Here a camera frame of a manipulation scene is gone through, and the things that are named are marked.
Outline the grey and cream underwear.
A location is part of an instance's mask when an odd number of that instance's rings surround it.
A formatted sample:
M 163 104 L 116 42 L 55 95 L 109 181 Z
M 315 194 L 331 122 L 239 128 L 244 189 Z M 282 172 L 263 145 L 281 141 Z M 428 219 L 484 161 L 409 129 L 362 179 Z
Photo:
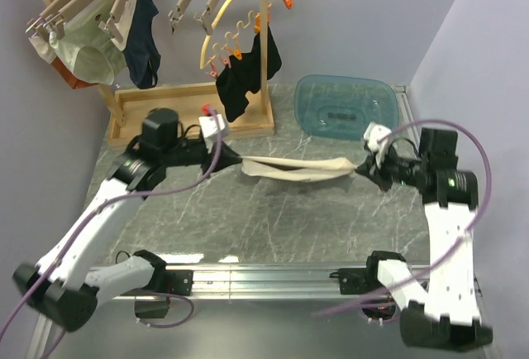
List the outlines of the grey and cream underwear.
M 241 171 L 252 177 L 315 183 L 355 173 L 356 165 L 345 157 L 329 160 L 295 160 L 263 156 L 243 156 Z

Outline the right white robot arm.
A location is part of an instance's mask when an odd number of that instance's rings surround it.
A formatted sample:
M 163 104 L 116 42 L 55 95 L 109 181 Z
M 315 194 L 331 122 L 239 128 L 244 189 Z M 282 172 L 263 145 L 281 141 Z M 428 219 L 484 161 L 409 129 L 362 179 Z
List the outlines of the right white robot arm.
M 388 290 L 400 310 L 400 335 L 408 347 L 469 352 L 489 345 L 493 330 L 483 325 L 474 288 L 474 242 L 469 225 L 479 210 L 474 173 L 458 170 L 458 134 L 425 128 L 415 158 L 398 155 L 390 129 L 371 122 L 363 135 L 368 155 L 357 167 L 383 191 L 400 183 L 417 189 L 427 218 L 429 281 L 422 287 L 403 255 L 373 251 L 365 285 Z

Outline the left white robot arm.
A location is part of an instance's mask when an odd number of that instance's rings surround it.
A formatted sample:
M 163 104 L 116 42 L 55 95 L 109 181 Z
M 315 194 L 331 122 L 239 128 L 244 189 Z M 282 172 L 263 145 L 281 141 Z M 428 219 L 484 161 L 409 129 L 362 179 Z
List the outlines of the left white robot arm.
M 92 267 L 111 237 L 126 226 L 141 205 L 166 193 L 157 187 L 170 168 L 198 165 L 203 182 L 229 166 L 231 150 L 223 139 L 226 117 L 203 106 L 196 138 L 188 137 L 179 115 L 156 108 L 142 122 L 141 132 L 112 163 L 93 201 L 63 238 L 35 265 L 17 267 L 13 280 L 28 304 L 66 332 L 79 330 L 96 309 L 133 290 L 166 296 L 174 287 L 166 262 L 140 250 L 114 266 Z

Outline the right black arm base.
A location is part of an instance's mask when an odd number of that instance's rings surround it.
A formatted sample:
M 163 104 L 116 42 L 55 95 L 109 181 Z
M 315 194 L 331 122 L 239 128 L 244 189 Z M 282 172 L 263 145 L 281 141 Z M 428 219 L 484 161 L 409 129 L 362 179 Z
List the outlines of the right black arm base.
M 368 275 L 368 271 L 363 267 L 339 268 L 332 271 L 329 277 L 338 281 L 341 295 L 368 294 L 382 287 L 378 281 Z M 378 322 L 384 325 L 398 317 L 398 307 L 392 302 L 393 297 L 390 294 L 386 294 L 383 298 L 367 300 L 360 306 L 360 313 L 369 323 Z

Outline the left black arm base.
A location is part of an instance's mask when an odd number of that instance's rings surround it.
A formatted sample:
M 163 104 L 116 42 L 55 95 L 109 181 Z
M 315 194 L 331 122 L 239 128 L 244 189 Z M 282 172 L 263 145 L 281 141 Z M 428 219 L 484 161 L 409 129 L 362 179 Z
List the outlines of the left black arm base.
M 183 309 L 179 304 L 182 302 L 188 306 L 182 321 L 188 320 L 195 310 L 194 303 L 188 298 L 192 287 L 192 270 L 161 271 L 147 286 L 140 288 L 141 294 L 134 302 L 135 316 L 143 323 L 165 319 L 171 309 Z

